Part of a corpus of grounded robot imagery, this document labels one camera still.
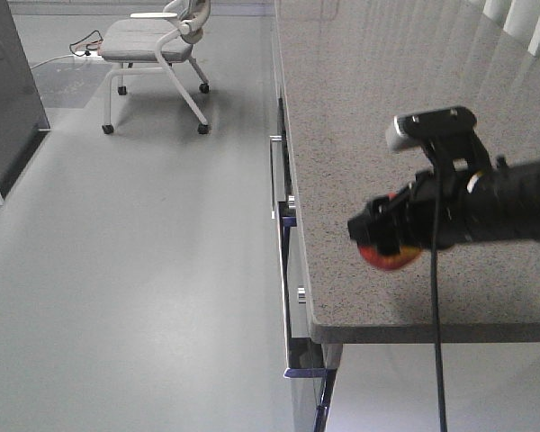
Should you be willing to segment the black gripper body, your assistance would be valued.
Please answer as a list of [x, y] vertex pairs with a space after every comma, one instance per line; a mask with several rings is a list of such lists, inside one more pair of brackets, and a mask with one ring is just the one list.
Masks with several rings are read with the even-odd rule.
[[436, 242], [437, 248], [443, 250], [473, 240], [462, 207], [470, 176], [467, 170], [455, 173], [449, 177], [454, 188], [444, 193], [433, 170], [416, 173], [415, 181], [409, 185], [406, 205], [406, 246], [431, 249]]

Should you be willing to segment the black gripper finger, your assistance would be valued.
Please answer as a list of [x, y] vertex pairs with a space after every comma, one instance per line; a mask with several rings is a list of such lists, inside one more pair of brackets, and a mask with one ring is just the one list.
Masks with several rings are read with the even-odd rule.
[[359, 247], [373, 248], [378, 254], [389, 257], [401, 252], [398, 231], [390, 220], [360, 214], [347, 222], [349, 237]]
[[366, 204], [365, 217], [370, 221], [414, 221], [416, 213], [413, 198], [414, 193], [409, 188], [376, 196]]

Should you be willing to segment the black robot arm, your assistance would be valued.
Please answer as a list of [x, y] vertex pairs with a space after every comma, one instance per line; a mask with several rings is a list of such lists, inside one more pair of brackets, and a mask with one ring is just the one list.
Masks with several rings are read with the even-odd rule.
[[369, 202], [361, 244], [383, 255], [402, 246], [540, 242], [540, 161], [464, 175], [452, 193], [426, 173], [387, 199]]

